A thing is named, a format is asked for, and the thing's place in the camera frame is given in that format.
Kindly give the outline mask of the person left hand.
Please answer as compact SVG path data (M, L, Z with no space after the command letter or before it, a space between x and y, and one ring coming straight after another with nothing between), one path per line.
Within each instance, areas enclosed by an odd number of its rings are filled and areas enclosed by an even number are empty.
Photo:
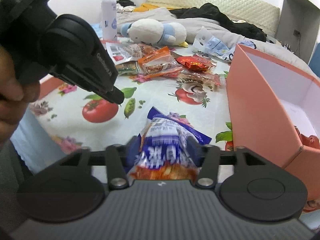
M1 147L10 139L29 103L40 95L40 83L21 85L15 76L14 62L1 47Z

